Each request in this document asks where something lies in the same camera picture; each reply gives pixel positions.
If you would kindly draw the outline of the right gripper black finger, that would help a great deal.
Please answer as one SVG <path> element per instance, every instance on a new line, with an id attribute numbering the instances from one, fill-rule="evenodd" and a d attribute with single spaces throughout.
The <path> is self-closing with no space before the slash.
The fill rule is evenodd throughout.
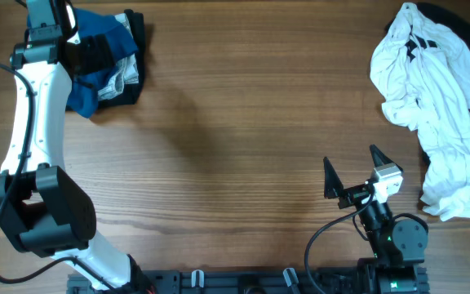
<path id="1" fill-rule="evenodd" d="M 370 145 L 370 154 L 375 167 L 381 167 L 393 163 L 397 165 L 392 159 L 386 156 L 376 145 Z"/>
<path id="2" fill-rule="evenodd" d="M 323 158 L 323 163 L 325 174 L 324 198 L 339 198 L 344 191 L 344 186 L 328 157 Z"/>

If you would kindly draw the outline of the blue polo shirt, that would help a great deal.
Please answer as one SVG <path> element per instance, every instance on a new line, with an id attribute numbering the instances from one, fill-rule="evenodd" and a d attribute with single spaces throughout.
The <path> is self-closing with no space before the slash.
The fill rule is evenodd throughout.
<path id="1" fill-rule="evenodd" d="M 14 47 L 13 69 L 46 62 L 60 65 L 69 76 L 69 93 L 57 109 L 90 117 L 98 107 L 97 87 L 88 78 L 103 76 L 116 63 L 136 54 L 135 39 L 112 16 L 77 10 L 69 1 L 31 1 L 27 4 L 27 40 Z"/>

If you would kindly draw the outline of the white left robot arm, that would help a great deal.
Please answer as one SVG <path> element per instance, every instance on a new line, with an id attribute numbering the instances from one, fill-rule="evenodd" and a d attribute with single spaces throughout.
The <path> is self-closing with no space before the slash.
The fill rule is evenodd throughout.
<path id="1" fill-rule="evenodd" d="M 73 80 L 113 65 L 104 35 L 81 37 L 69 1 L 27 1 L 30 25 L 5 70 L 16 81 L 11 143 L 0 169 L 0 232 L 18 252 L 65 263 L 95 293 L 154 293 L 132 256 L 96 228 L 91 198 L 64 169 Z"/>

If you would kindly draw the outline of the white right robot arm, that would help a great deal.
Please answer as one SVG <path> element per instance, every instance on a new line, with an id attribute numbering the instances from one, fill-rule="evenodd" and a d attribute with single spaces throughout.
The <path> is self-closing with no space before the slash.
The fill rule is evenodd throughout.
<path id="1" fill-rule="evenodd" d="M 403 169 L 375 145 L 370 146 L 375 168 L 368 180 L 345 188 L 328 158 L 324 158 L 325 198 L 337 198 L 340 209 L 354 207 L 374 254 L 361 258 L 357 267 L 340 284 L 342 293 L 430 292 L 424 251 L 428 225 L 421 218 L 393 215 L 388 198 L 397 194 Z"/>

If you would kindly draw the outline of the folded light denim shorts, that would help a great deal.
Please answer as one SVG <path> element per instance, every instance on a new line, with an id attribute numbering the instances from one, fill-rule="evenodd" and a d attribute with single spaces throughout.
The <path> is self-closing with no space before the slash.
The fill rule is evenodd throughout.
<path id="1" fill-rule="evenodd" d="M 120 96 L 125 91 L 126 85 L 134 85 L 140 81 L 135 56 L 139 52 L 139 46 L 132 32 L 133 21 L 125 12 L 115 15 L 114 19 L 118 25 L 107 32 L 106 37 L 116 64 L 114 71 L 108 76 L 106 85 L 98 90 L 99 102 Z"/>

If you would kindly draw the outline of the white printed t-shirt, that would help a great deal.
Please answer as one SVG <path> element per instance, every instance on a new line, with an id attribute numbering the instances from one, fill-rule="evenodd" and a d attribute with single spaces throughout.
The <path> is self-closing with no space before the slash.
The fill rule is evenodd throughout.
<path id="1" fill-rule="evenodd" d="M 442 221 L 470 218 L 470 50 L 405 2 L 375 48 L 370 79 L 386 119 L 418 133 L 430 163 L 421 200 Z"/>

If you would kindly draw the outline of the folded black garment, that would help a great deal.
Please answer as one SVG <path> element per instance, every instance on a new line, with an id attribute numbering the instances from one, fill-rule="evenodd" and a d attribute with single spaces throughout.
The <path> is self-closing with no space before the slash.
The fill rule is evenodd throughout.
<path id="1" fill-rule="evenodd" d="M 98 109 L 105 109 L 110 107 L 116 107 L 121 105 L 134 105 L 140 98 L 140 94 L 144 87 L 145 79 L 145 65 L 144 65 L 144 53 L 146 51 L 146 37 L 144 32 L 144 16 L 142 13 L 134 12 L 131 9 L 124 11 L 128 14 L 128 17 L 133 21 L 132 32 L 134 34 L 135 41 L 139 46 L 139 52 L 135 54 L 137 59 L 137 67 L 139 70 L 140 81 L 134 85 L 126 85 L 125 91 L 112 100 L 98 101 Z"/>

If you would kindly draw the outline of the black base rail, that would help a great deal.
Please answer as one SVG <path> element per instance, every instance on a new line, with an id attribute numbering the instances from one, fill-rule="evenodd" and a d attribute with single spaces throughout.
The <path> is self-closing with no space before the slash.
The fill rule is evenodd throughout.
<path id="1" fill-rule="evenodd" d="M 267 294 L 316 293 L 308 277 L 298 273 L 295 282 L 288 282 L 282 272 L 210 272 L 203 276 L 201 286 L 192 285 L 190 272 L 176 270 L 144 273 L 161 294 L 242 294 L 243 288 L 255 283 Z M 325 293 L 418 293 L 429 294 L 426 269 L 419 268 L 414 281 L 399 274 L 365 274 L 355 268 L 320 269 L 315 274 L 322 281 Z"/>

